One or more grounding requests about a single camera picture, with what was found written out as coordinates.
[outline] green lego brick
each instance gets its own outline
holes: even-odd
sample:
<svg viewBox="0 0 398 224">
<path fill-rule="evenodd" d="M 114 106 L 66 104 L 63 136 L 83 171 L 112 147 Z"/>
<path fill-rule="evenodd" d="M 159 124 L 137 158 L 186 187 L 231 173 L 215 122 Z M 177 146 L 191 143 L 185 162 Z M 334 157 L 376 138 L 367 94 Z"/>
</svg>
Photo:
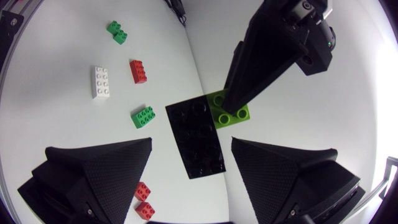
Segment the green lego brick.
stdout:
<svg viewBox="0 0 398 224">
<path fill-rule="evenodd" d="M 118 24 L 118 22 L 116 21 L 113 21 L 112 23 L 110 23 L 106 30 L 109 31 L 112 35 L 116 35 L 120 30 L 120 24 Z"/>
<path fill-rule="evenodd" d="M 124 41 L 127 39 L 127 34 L 123 30 L 119 30 L 118 34 L 116 34 L 113 39 L 119 43 L 123 44 Z"/>
<path fill-rule="evenodd" d="M 244 105 L 235 114 L 229 114 L 223 108 L 221 108 L 225 98 L 225 90 L 207 94 L 206 97 L 210 105 L 211 115 L 213 116 L 216 129 L 227 127 L 229 125 L 250 119 L 249 108 L 247 105 Z"/>
<path fill-rule="evenodd" d="M 131 116 L 132 122 L 136 125 L 136 128 L 144 127 L 149 121 L 155 118 L 155 113 L 152 110 L 152 107 L 147 107 L 143 109 L 138 114 Z"/>
</svg>

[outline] white table surface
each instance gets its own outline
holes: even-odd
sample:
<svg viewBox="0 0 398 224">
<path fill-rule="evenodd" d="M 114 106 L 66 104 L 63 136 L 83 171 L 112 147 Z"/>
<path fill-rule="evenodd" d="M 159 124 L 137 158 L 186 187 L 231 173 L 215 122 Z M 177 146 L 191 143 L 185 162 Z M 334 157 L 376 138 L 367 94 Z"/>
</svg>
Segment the white table surface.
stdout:
<svg viewBox="0 0 398 224">
<path fill-rule="evenodd" d="M 106 31 L 112 20 L 129 35 L 122 45 Z M 143 61 L 146 83 L 134 84 L 132 59 Z M 94 66 L 109 71 L 105 101 L 92 100 Z M 163 1 L 44 1 L 16 47 L 0 102 L 2 171 L 21 223 L 40 223 L 17 189 L 46 160 L 47 146 L 146 137 L 153 139 L 152 153 L 141 180 L 152 191 L 152 220 L 228 220 L 224 175 L 188 179 L 165 111 L 202 94 L 185 30 Z M 130 113 L 144 105 L 157 117 L 136 129 Z M 126 223 L 145 223 L 135 206 L 134 199 Z"/>
</svg>

